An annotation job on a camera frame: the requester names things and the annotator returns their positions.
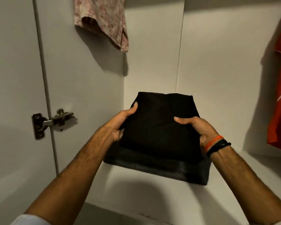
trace person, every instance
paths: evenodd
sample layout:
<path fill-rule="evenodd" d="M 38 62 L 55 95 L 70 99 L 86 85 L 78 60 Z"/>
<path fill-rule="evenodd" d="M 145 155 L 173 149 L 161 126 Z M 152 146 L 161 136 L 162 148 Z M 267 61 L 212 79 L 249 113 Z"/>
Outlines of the person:
<path fill-rule="evenodd" d="M 135 103 L 131 109 L 121 111 L 101 126 L 71 163 L 12 225 L 73 224 L 106 151 L 114 141 L 121 138 L 120 126 L 129 115 L 135 113 L 137 107 L 138 104 Z M 192 125 L 200 134 L 200 145 L 203 148 L 219 136 L 212 125 L 202 118 L 174 119 L 182 125 Z M 231 146 L 212 153 L 210 159 L 232 190 L 250 224 L 281 225 L 281 200 Z"/>

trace black bracelet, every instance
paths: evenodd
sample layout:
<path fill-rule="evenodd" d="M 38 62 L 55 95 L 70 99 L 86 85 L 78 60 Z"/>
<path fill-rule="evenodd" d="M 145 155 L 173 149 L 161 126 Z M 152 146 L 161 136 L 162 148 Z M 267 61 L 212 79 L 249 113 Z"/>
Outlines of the black bracelet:
<path fill-rule="evenodd" d="M 218 150 L 227 147 L 227 146 L 231 146 L 231 143 L 228 143 L 225 139 L 221 139 L 219 140 L 215 145 L 213 145 L 209 151 L 207 151 L 207 157 L 209 158 L 210 155 L 214 152 L 217 152 Z"/>

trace orange thread bracelet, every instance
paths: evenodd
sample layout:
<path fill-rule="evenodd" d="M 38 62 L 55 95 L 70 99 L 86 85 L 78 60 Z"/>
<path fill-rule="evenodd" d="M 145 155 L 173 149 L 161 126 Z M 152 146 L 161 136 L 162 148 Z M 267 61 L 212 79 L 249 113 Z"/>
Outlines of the orange thread bracelet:
<path fill-rule="evenodd" d="M 222 136 L 217 136 L 216 138 L 214 138 L 213 140 L 211 140 L 208 144 L 206 144 L 206 146 L 205 146 L 205 151 L 207 152 L 207 149 L 210 147 L 210 145 L 214 142 L 214 141 L 216 141 L 216 140 L 218 140 L 218 139 L 224 139 L 224 137 L 222 137 Z"/>

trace person's left hand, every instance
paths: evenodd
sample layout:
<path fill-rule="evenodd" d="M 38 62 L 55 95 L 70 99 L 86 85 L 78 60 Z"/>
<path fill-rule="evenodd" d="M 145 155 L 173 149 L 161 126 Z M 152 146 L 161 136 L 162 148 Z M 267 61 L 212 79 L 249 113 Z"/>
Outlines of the person's left hand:
<path fill-rule="evenodd" d="M 121 139 L 121 137 L 123 136 L 123 131 L 119 130 L 120 126 L 124 123 L 128 116 L 136 112 L 137 108 L 138 103 L 135 102 L 132 108 L 120 111 L 116 116 L 114 116 L 105 124 L 105 127 L 109 127 L 112 129 L 114 141 Z"/>

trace forearm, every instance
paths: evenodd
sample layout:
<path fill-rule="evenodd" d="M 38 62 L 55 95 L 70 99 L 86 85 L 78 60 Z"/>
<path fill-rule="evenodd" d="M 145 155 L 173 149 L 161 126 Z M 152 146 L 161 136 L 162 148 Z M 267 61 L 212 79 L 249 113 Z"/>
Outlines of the forearm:
<path fill-rule="evenodd" d="M 101 127 L 25 213 L 37 215 L 52 225 L 73 224 L 112 143 L 112 130 Z"/>
<path fill-rule="evenodd" d="M 281 200 L 257 177 L 233 148 L 225 147 L 210 156 L 225 179 L 248 221 L 275 224 L 281 221 Z"/>

